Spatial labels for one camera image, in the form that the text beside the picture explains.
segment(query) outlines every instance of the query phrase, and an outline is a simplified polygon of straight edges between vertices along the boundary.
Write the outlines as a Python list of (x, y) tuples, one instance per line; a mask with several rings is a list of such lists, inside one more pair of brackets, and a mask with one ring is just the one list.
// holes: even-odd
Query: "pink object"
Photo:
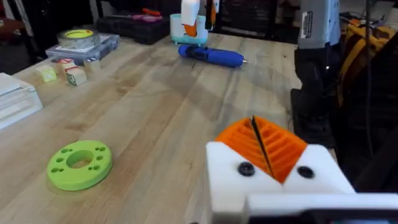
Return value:
[(132, 19), (134, 20), (142, 20), (145, 22), (156, 22), (163, 19), (162, 16), (151, 16), (151, 15), (133, 15)]

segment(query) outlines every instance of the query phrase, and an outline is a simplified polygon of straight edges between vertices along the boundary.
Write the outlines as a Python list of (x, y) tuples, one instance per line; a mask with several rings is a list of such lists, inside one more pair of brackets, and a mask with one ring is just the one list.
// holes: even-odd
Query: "tape roll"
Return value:
[(89, 29), (72, 29), (62, 32), (58, 36), (60, 46), (66, 49), (85, 49), (98, 45), (100, 35)]

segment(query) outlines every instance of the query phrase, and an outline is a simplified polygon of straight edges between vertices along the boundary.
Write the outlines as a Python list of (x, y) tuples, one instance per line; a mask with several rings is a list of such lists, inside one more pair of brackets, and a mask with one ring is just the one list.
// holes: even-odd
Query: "orange 3d printed part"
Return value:
[(307, 143), (263, 118), (244, 118), (225, 129), (223, 142), (275, 180), (284, 183)]

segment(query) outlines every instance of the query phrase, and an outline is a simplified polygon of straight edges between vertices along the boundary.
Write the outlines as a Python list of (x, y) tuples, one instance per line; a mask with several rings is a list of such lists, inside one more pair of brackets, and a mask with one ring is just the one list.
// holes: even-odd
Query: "blue tool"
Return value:
[(196, 45), (181, 45), (178, 53), (183, 57), (191, 57), (217, 65), (228, 67), (240, 67), (247, 62), (243, 55), (230, 50), (211, 49), (207, 47), (198, 47)]

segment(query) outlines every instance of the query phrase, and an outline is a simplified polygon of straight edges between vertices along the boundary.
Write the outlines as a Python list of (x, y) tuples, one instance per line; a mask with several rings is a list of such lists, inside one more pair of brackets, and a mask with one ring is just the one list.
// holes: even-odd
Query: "hole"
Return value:
[(67, 159), (68, 167), (77, 169), (87, 166), (94, 158), (94, 155), (89, 150), (77, 151), (70, 155)]
[(311, 168), (307, 166), (300, 166), (297, 168), (298, 174), (306, 179), (313, 179), (315, 177), (315, 173), (312, 171)]
[(242, 162), (238, 167), (238, 172), (245, 177), (254, 175), (254, 166), (250, 162)]

